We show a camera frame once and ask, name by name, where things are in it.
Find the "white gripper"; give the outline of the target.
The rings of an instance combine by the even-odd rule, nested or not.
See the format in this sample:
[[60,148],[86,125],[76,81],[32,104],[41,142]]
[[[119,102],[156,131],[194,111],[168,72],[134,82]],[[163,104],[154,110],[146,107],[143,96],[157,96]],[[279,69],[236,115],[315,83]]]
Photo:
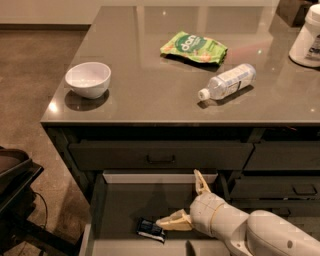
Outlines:
[[190,206],[190,216],[184,209],[158,219],[156,224],[167,231],[190,231],[193,227],[222,241],[232,256],[251,256],[246,246],[246,226],[249,215],[211,190],[197,169],[194,170],[197,196]]

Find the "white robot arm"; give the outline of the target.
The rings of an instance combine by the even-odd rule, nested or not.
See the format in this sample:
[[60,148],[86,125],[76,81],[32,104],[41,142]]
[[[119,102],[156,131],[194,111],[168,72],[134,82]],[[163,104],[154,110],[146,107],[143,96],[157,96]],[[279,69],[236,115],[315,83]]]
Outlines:
[[232,256],[320,256],[320,241],[265,210],[248,214],[213,193],[199,170],[190,210],[159,219],[164,230],[195,229],[223,242]]

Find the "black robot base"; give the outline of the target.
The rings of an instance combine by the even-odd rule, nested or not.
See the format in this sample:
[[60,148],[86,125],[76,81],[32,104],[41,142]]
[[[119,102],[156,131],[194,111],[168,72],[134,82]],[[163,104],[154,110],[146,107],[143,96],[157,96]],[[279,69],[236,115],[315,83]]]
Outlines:
[[78,256],[80,240],[72,244],[28,220],[35,209],[31,184],[44,171],[26,152],[0,148],[0,251],[26,241],[51,254]]

